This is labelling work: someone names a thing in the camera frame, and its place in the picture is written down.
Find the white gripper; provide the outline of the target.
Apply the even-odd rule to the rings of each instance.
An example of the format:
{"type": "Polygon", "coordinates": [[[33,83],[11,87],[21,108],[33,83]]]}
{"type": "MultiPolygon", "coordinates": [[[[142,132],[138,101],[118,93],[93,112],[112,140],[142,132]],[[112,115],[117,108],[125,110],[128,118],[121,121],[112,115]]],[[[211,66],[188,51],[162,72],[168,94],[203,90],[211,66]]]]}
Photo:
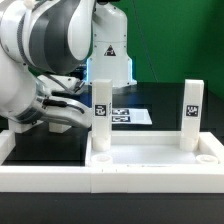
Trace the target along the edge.
{"type": "Polygon", "coordinates": [[[92,110],[77,100],[56,96],[41,97],[36,108],[41,112],[42,121],[84,128],[92,124],[92,110]]]}

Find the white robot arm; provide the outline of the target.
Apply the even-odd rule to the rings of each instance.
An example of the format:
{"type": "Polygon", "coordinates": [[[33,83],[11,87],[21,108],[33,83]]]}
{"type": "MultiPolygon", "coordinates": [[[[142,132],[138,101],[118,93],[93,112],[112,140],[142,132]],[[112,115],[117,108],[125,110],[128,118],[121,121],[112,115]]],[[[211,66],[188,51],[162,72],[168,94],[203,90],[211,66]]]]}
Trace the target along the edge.
{"type": "Polygon", "coordinates": [[[38,120],[91,126],[91,109],[57,97],[38,71],[57,82],[82,63],[87,79],[115,88],[135,85],[127,54],[127,17],[119,0],[3,0],[0,3],[0,116],[20,124],[38,120]]]}

